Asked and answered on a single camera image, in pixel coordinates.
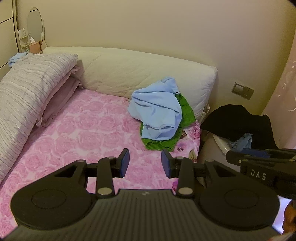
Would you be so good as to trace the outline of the operator hand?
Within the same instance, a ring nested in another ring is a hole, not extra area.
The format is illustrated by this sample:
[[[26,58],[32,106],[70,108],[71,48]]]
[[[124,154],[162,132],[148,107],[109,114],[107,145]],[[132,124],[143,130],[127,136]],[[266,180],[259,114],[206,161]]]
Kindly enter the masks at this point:
[[[295,225],[295,217],[296,217],[296,209],[294,208],[295,200],[292,200],[286,207],[284,212],[284,221],[283,221],[283,232],[295,232],[296,225]]]

